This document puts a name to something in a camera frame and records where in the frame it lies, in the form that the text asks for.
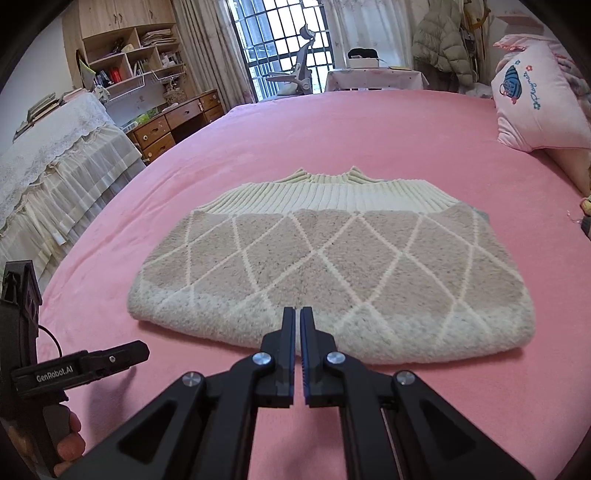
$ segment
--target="white tablecloth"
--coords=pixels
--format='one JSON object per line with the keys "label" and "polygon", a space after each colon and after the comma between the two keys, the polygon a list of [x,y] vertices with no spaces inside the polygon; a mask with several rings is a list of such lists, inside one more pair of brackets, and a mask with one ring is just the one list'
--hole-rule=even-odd
{"label": "white tablecloth", "polygon": [[415,70],[338,69],[328,73],[324,91],[352,88],[423,90],[428,85],[425,75]]}
{"label": "white tablecloth", "polygon": [[0,158],[0,275],[6,261],[31,259],[43,288],[140,159],[91,94],[20,136]]}
{"label": "white tablecloth", "polygon": [[0,157],[0,229],[31,182],[82,137],[114,125],[105,107],[85,93],[39,120]]}

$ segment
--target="curtain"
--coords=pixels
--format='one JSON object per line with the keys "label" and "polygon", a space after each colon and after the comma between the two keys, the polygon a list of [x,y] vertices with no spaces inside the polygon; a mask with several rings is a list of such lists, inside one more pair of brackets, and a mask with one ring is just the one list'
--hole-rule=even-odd
{"label": "curtain", "polygon": [[373,48],[388,65],[412,68],[412,35],[404,0],[324,0],[336,68],[355,47]]}
{"label": "curtain", "polygon": [[173,0],[173,6],[197,89],[217,88],[226,111],[255,102],[226,0]]}

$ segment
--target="wooden door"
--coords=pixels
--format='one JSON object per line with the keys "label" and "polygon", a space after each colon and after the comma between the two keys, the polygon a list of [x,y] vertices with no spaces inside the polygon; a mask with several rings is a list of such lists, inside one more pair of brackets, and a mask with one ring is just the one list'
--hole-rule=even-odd
{"label": "wooden door", "polygon": [[151,24],[175,23],[173,6],[170,0],[144,0],[148,8]]}
{"label": "wooden door", "polygon": [[115,0],[79,0],[82,38],[121,28],[115,10]]}
{"label": "wooden door", "polygon": [[145,0],[113,0],[119,28],[149,25],[150,16]]}

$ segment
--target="knit sweater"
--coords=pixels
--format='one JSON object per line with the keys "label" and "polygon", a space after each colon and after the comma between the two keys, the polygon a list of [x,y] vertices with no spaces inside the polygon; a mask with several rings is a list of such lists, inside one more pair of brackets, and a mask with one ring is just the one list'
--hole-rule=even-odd
{"label": "knit sweater", "polygon": [[431,362],[525,345],[529,294],[483,216],[424,180],[303,170],[189,213],[148,256],[130,314],[248,347],[311,306],[339,350]]}

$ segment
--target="human hand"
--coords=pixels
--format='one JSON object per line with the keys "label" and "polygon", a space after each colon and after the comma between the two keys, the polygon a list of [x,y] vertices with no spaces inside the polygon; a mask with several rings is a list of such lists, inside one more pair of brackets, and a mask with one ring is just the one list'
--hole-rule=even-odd
{"label": "human hand", "polygon": [[[57,453],[64,460],[54,468],[54,473],[60,476],[75,460],[80,458],[86,448],[86,442],[80,436],[82,424],[74,412],[70,412],[70,430],[72,431],[57,444]],[[8,436],[18,453],[26,461],[29,468],[33,467],[35,453],[31,439],[22,435],[15,427],[8,429]]]}

